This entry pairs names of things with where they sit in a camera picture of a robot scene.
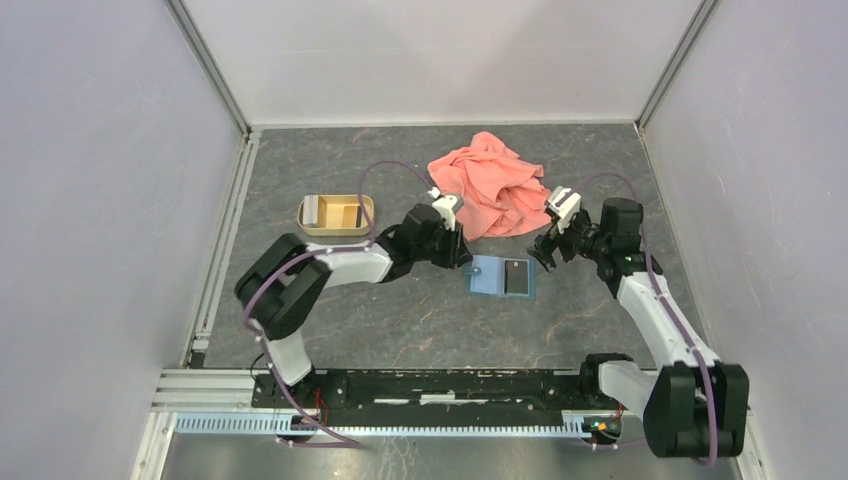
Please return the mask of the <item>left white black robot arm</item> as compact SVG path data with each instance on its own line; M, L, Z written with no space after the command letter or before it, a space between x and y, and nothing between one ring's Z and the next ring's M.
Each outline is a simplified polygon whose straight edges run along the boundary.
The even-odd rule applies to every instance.
M462 224L434 206L417 204L371 241L321 245L284 234L236 282L234 295L245 326L269 360L276 394L297 408L314 394L302 327L325 290L389 283L419 262L452 270L472 260Z

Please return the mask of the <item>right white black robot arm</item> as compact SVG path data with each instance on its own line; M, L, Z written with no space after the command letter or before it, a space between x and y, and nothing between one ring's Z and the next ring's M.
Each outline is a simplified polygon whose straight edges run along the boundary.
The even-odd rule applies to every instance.
M594 222L581 196L557 189L545 202L550 229L529 252L551 271L560 253L596 265L599 279L630 315L649 348L648 374L624 354L591 354L577 382L580 400L602 408L615 400L641 421L648 447L660 458L713 463L744 449L750 381L700 338L671 294L659 263L644 242L644 208L608 198Z

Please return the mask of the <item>blue card holder wallet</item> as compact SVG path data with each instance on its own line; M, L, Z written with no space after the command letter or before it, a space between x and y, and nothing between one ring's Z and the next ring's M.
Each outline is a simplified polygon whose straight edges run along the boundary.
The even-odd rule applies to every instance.
M504 294L504 260L520 259L529 262L530 292L528 296L508 296ZM529 258L504 258L490 255L475 255L471 263L461 267L467 290L471 294L498 298L534 299L535 263Z

